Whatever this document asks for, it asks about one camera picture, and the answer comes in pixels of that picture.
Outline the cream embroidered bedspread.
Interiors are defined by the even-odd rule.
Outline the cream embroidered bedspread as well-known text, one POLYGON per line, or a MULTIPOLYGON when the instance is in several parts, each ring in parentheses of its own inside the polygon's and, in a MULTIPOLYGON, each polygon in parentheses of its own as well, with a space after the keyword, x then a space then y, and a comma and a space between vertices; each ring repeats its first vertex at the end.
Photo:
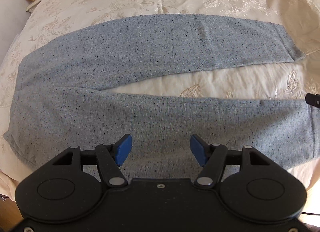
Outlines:
MULTIPOLYGON (((319 92, 319 0, 42 0, 1 66, 1 138, 9 125, 16 70, 25 56, 76 30, 128 17, 169 14, 225 16, 283 26, 305 61, 276 88, 287 88, 290 97, 300 91, 319 92)), ((1 194, 13 197, 19 182, 10 175, 1 147, 1 194)))

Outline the white bedside table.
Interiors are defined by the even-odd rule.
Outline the white bedside table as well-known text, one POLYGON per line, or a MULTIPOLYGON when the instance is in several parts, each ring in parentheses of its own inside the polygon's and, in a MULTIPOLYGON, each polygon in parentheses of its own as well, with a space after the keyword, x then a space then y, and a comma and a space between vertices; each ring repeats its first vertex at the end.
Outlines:
POLYGON ((34 9, 38 6, 38 4, 41 2, 42 0, 35 0, 33 2, 31 2, 26 8, 25 11, 29 12, 30 14, 33 13, 34 9))

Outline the grey speckled pants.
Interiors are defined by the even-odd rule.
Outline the grey speckled pants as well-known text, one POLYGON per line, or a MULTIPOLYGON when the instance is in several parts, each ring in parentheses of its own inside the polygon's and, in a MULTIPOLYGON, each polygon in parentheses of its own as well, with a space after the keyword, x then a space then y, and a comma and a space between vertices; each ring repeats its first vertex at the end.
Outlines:
POLYGON ((195 176, 194 133, 285 169, 317 159, 319 110, 276 88, 304 61, 283 26, 225 16, 144 15, 57 37, 16 70, 1 138, 10 175, 124 133, 129 177, 195 176))

